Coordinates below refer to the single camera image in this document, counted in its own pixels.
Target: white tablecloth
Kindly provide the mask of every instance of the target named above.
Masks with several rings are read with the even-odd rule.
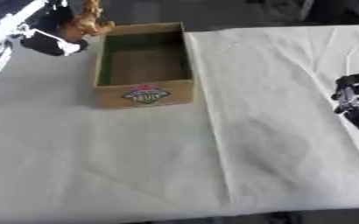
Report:
[[[359,131],[333,113],[359,26],[188,33],[187,105],[101,109],[87,52],[16,47],[0,77],[0,220],[151,221],[359,207]]]

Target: box label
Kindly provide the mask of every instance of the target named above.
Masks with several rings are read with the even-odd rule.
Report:
[[[169,95],[170,93],[165,90],[144,85],[131,90],[128,94],[123,95],[123,98],[134,102],[153,104]]]

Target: floor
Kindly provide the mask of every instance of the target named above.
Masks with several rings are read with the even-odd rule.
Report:
[[[80,9],[80,0],[69,0]],[[102,0],[104,19],[119,25],[183,22],[189,31],[210,31],[232,27],[281,25],[299,18],[298,1],[276,7],[247,3],[247,0]]]
[[[79,10],[80,0],[69,0]],[[253,26],[290,25],[299,22],[301,0],[267,0],[273,4],[247,3],[246,0],[102,0],[104,20],[119,25],[184,22],[188,31]],[[359,224],[359,210],[268,213],[234,218],[176,220],[159,224]]]

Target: toy dinosaur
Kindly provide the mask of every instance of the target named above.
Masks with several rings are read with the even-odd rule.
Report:
[[[84,35],[104,35],[115,28],[112,21],[106,24],[97,23],[103,12],[100,2],[101,0],[86,0],[82,13],[75,15],[72,22],[66,25],[64,32],[67,39],[81,39]]]

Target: cardboard box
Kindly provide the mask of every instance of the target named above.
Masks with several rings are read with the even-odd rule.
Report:
[[[181,23],[122,25],[102,37],[95,90],[104,108],[193,100],[193,75]]]

